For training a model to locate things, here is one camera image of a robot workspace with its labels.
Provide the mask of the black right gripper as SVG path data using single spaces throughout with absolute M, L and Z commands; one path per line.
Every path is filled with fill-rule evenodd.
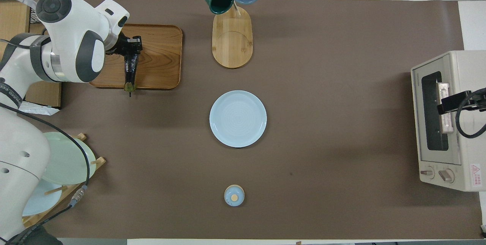
M 442 98 L 441 104 L 437 105 L 439 115 L 456 112 L 463 100 L 466 100 L 462 106 L 463 110 L 484 112 L 486 110 L 486 90 L 481 88 L 475 91 L 475 95 L 472 95 L 472 93 L 472 91 L 467 90 Z

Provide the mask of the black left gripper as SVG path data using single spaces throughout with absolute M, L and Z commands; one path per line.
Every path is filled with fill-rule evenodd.
M 139 63 L 138 57 L 143 50 L 141 36 L 134 36 L 132 38 L 125 35 L 119 35 L 116 44 L 111 49 L 108 49 L 107 54 L 120 55 L 125 59 L 125 72 L 131 71 L 131 61 L 133 59 L 133 71 L 137 70 Z

